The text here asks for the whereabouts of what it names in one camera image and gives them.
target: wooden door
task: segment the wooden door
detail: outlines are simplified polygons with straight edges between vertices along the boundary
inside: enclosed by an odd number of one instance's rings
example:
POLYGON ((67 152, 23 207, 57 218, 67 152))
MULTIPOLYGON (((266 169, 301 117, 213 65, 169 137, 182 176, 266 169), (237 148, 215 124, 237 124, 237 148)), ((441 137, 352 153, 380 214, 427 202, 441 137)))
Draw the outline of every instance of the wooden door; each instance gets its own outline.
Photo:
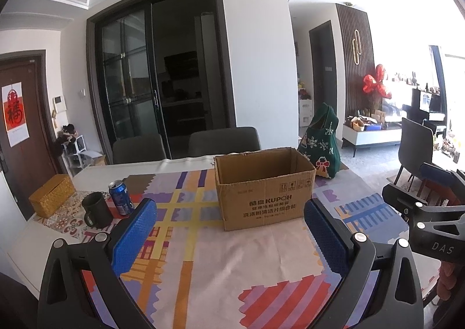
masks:
POLYGON ((34 212, 29 196, 58 172, 50 154, 40 109, 40 82, 42 77, 45 78, 40 74, 42 62, 40 59, 39 56, 34 56, 0 60, 0 86, 21 82, 22 87, 24 116, 29 138, 10 146, 4 115, 2 115, 0 159, 6 181, 26 219, 34 212))
POLYGON ((309 34, 312 49, 314 109, 317 111, 323 103, 326 103, 334 109, 334 113, 337 113, 336 53, 331 21, 310 30, 309 34))

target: white cabinet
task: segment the white cabinet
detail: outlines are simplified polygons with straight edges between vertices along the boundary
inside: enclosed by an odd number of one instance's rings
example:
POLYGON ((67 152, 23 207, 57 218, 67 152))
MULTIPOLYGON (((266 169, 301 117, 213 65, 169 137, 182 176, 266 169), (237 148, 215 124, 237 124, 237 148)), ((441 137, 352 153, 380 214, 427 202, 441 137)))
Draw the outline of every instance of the white cabinet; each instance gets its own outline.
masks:
POLYGON ((311 99, 298 101, 298 126, 307 127, 313 118, 313 102, 311 99))

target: red fu character poster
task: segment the red fu character poster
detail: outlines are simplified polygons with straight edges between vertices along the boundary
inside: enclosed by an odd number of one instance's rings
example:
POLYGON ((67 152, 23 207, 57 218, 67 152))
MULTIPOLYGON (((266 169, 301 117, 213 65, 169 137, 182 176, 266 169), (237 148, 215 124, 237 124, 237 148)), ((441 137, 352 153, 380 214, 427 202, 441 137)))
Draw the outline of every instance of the red fu character poster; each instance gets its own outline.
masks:
POLYGON ((1 95, 6 133, 10 146, 14 146, 29 138, 21 82, 2 86, 1 95))

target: floral patterned mat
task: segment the floral patterned mat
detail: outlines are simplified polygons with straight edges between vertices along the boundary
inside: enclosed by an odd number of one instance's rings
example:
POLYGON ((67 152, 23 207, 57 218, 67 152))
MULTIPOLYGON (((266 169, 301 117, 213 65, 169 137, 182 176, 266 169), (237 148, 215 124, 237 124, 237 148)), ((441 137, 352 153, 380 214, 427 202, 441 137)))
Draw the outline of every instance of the floral patterned mat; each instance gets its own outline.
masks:
POLYGON ((113 222, 106 228, 97 229, 88 227, 84 221, 85 210, 81 205, 82 200, 92 191, 76 191, 63 205, 48 219, 34 214, 32 220, 45 225, 48 228, 60 233, 66 233, 78 239, 80 242, 90 241, 97 233, 111 232, 114 226, 122 219, 116 210, 115 204, 111 200, 108 192, 103 192, 103 196, 113 214, 113 222))

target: red balloon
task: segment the red balloon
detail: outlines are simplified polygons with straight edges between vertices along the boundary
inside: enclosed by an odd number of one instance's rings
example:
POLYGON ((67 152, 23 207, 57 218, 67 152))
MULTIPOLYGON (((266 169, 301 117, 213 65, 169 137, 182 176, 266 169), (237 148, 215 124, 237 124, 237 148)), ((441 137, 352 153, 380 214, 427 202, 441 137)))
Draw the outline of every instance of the red balloon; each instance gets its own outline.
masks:
POLYGON ((363 77, 363 92, 369 94, 376 89, 376 80, 371 74, 367 74, 363 77))
POLYGON ((383 67, 383 65, 379 64, 376 67, 376 82, 382 83, 385 74, 386 74, 386 69, 383 67))
POLYGON ((383 98, 392 99, 392 93, 389 91, 387 86, 384 86, 382 83, 379 83, 377 85, 377 89, 378 89, 378 93, 380 93, 380 95, 383 98))

